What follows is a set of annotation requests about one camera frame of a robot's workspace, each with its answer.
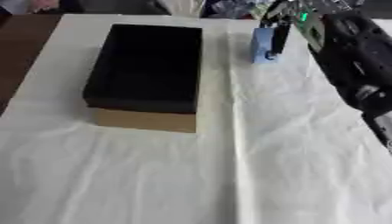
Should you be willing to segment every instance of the blue block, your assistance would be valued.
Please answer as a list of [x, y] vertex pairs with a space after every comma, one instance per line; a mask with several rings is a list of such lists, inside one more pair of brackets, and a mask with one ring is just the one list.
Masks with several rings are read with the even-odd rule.
[[266, 58], [266, 53], [271, 50], [274, 28], [255, 28], [253, 31], [250, 51], [253, 63], [277, 62], [278, 57]]

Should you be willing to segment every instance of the white cloth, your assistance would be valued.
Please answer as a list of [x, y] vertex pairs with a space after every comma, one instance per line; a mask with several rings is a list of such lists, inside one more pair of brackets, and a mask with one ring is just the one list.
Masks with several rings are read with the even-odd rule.
[[[88, 121], [81, 90], [113, 23], [203, 27], [197, 135]], [[255, 27], [64, 16], [0, 119], [0, 223], [391, 223], [388, 151], [297, 31], [279, 63], [251, 65]]]

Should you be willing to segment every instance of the brown box base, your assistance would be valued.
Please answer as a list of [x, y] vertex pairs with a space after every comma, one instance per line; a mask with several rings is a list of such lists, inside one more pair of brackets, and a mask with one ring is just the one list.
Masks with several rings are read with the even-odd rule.
[[139, 130], [166, 130], [196, 133], [196, 115], [150, 113], [92, 108], [94, 122], [100, 126]]

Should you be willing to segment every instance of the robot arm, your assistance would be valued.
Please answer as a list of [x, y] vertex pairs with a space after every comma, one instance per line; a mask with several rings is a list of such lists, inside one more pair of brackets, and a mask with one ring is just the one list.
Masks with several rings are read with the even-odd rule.
[[341, 98], [391, 149], [392, 38], [344, 0], [277, 0], [260, 25], [275, 26], [270, 55], [283, 51], [290, 24]]

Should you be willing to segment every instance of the green light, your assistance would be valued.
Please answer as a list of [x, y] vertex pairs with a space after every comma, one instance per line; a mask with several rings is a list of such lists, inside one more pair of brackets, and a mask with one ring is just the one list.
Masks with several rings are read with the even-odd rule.
[[304, 22], [304, 21], [306, 21], [306, 19], [308, 18], [308, 13], [302, 13], [302, 15], [301, 15], [301, 21], [302, 22]]

